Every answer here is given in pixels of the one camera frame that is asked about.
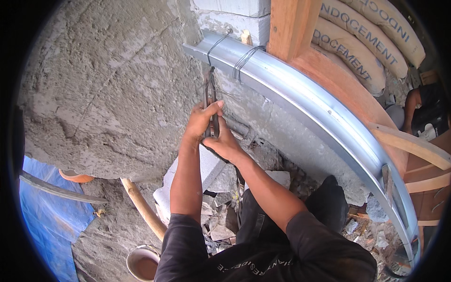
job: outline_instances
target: stacked cement bags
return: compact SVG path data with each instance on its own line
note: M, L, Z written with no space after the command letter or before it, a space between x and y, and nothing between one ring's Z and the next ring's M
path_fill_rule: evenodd
M407 76L404 57L377 25L339 0L322 0L319 15L355 35L394 77Z
M344 69L347 73L349 73L349 75L352 76L352 78L354 78L355 80L359 81L357 79L357 77L355 76L355 74L352 72L352 70L340 59L339 56L337 56L337 55L335 55L335 54L333 54L333 53L331 53L329 51L326 51L326 49L323 49L319 45L314 44L314 43L310 43L310 47L312 47L316 51L320 52L321 54L323 54L327 58L331 59L332 62L336 63L342 69Z
M354 35L318 18L312 42L338 55L373 96L382 95L385 88L384 66Z
M340 0L378 25L418 68L426 57L423 45L404 16L387 0Z

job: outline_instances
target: curved metal channel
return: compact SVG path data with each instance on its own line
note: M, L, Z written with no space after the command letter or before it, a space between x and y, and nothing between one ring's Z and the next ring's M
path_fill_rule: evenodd
M207 52L222 37L202 31L196 47L183 45L187 55L208 62ZM210 53L213 66L232 75L235 63L251 49L226 38ZM293 115L334 150L373 195L393 222L405 246L410 264L419 261L411 241L418 236L417 218L399 172L370 131L340 101L310 78L268 53L257 51L241 69L241 81ZM396 186L390 206L382 182L382 166L388 164Z

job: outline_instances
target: black t-shirt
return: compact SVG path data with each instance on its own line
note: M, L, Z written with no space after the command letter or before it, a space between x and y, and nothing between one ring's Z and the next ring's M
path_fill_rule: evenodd
M360 245L328 229L311 213L287 225L290 246L241 243L208 258L202 229L171 214L156 282L168 281L374 281L377 265Z
M416 109L412 118L412 134L419 137L428 129L428 124L435 130L435 137L449 129L449 103L441 84L433 83L418 87L421 97L421 107Z

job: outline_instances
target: blue tarp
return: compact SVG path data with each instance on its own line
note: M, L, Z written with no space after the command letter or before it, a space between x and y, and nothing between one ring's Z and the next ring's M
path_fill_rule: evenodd
M58 169L25 157L23 170L48 183L83 193L80 184L62 178ZM37 250L59 281L78 281L72 257L75 243L94 219L89 203L64 199L20 181L20 203Z

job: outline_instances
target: binding wire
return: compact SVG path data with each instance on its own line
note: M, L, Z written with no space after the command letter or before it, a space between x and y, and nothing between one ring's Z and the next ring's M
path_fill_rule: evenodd
M247 51L246 54L244 54L238 62L236 62L235 66L233 67L233 73L232 76L235 79L238 79L239 82L241 82L241 68L244 67L244 65L249 61L249 59L257 52L257 50L266 51L265 46L257 46L252 48L251 50Z
M221 39L219 39L218 41L216 41L216 43L210 48L210 50L208 50L207 53L207 59L208 59L208 64L212 65L212 63L210 62L210 53L211 51L219 44L221 43L221 41L223 41L229 34L231 34L233 32L233 29L229 28L227 29L227 34L224 35L223 37L221 37Z

